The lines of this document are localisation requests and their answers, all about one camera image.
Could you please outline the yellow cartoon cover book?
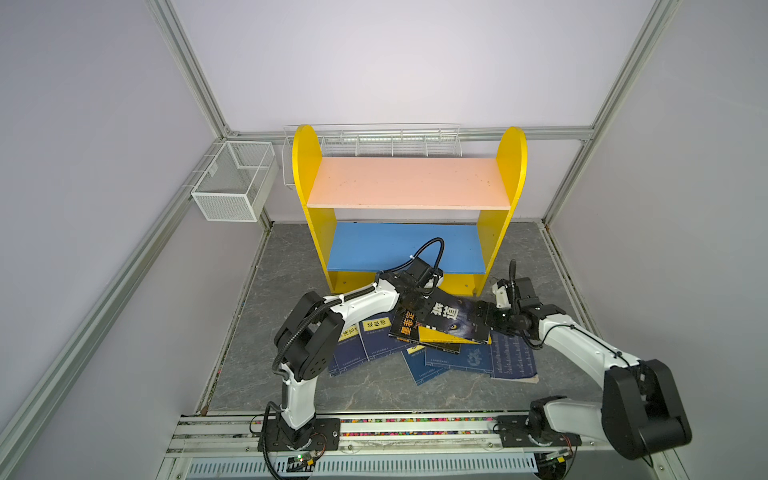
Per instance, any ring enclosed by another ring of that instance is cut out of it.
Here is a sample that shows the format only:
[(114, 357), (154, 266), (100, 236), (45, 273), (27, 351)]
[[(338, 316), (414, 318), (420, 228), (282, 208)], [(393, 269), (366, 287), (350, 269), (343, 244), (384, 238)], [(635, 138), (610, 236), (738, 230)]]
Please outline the yellow cartoon cover book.
[(469, 339), (461, 338), (448, 333), (433, 330), (433, 329), (427, 328), (426, 326), (419, 326), (418, 332), (419, 332), (419, 340), (423, 343), (473, 344), (473, 345), (492, 343), (492, 337), (490, 335), (488, 335), (484, 340), (469, 340)]

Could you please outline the navy book yellow label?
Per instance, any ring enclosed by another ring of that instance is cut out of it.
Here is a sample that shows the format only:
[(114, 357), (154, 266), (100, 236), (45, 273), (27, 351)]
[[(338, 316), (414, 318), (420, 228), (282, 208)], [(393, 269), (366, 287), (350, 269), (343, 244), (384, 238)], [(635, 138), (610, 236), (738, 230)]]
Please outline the navy book yellow label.
[(373, 316), (359, 323), (360, 337), (369, 361), (375, 361), (406, 350), (409, 343), (392, 337), (389, 315)]

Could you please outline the black deer cover book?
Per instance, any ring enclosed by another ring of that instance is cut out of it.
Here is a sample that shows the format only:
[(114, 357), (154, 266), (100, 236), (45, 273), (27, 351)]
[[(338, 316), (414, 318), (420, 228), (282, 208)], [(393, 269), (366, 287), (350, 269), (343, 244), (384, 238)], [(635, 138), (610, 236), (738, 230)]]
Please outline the black deer cover book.
[(420, 328), (427, 325), (434, 301), (419, 294), (401, 294), (391, 311), (389, 336), (397, 340), (419, 344)]

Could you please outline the black wolf cover book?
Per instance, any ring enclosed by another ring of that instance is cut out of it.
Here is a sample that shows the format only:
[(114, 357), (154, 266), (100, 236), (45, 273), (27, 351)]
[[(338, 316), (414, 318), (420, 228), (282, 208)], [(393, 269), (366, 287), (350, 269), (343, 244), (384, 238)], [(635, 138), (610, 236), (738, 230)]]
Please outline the black wolf cover book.
[(427, 319), (427, 328), (469, 340), (484, 340), (489, 328), (478, 316), (477, 303), (435, 290), (429, 297), (434, 301)]

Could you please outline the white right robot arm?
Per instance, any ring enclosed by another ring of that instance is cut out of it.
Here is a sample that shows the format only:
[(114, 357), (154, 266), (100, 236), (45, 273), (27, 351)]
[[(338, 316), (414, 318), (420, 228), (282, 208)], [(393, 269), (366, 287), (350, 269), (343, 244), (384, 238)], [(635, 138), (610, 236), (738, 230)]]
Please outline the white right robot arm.
[(500, 280), (486, 324), (516, 336), (531, 349), (551, 347), (601, 388), (599, 402), (550, 396), (531, 403), (526, 429), (545, 446), (564, 434), (606, 442), (635, 460), (691, 442), (693, 434), (671, 369), (610, 345), (578, 325), (563, 309), (543, 304), (528, 278)]

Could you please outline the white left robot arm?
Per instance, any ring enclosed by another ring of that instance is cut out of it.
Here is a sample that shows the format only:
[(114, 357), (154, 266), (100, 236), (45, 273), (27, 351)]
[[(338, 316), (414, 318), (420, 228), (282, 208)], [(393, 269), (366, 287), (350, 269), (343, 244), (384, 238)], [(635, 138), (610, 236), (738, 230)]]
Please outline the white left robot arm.
[(304, 294), (274, 336), (276, 354), (271, 371), (282, 383), (281, 429), (298, 434), (312, 427), (317, 377), (327, 369), (343, 331), (391, 312), (414, 296), (431, 294), (442, 277), (439, 267), (413, 258), (347, 293), (325, 297), (315, 291)]

